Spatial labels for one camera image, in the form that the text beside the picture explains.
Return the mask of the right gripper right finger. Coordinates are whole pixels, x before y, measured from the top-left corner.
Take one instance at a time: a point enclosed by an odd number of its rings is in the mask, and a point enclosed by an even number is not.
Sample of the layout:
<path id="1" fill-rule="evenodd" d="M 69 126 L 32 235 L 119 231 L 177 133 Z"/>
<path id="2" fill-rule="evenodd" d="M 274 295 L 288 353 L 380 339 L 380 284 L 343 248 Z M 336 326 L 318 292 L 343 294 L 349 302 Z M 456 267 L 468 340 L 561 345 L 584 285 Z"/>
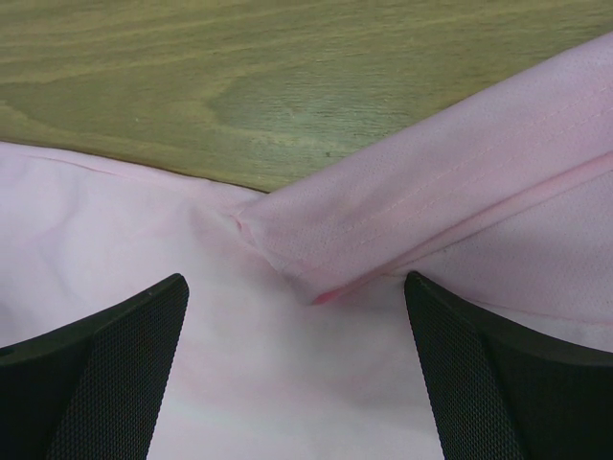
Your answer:
<path id="1" fill-rule="evenodd" d="M 611 458 L 611 353 L 529 329 L 418 272 L 404 296 L 444 458 Z"/>

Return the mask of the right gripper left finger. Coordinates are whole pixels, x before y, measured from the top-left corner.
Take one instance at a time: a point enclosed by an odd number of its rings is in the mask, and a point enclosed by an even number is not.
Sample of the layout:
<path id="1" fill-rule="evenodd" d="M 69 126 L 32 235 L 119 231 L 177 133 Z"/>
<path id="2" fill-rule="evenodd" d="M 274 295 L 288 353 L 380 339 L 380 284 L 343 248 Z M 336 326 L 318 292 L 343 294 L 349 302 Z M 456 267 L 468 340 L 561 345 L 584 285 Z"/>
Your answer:
<path id="1" fill-rule="evenodd" d="M 173 274 L 1 350 L 4 459 L 145 459 L 189 299 Z"/>

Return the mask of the pink t-shirt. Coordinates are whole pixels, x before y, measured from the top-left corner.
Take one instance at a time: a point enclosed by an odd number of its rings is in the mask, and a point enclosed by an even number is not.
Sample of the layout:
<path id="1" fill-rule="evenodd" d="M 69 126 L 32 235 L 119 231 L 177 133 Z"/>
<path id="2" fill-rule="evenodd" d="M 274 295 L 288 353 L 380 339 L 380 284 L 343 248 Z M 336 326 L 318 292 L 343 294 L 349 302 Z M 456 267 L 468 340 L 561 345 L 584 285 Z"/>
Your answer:
<path id="1" fill-rule="evenodd" d="M 173 274 L 145 459 L 446 459 L 404 283 L 612 355 L 612 38 L 268 195 L 1 147 L 1 350 Z"/>

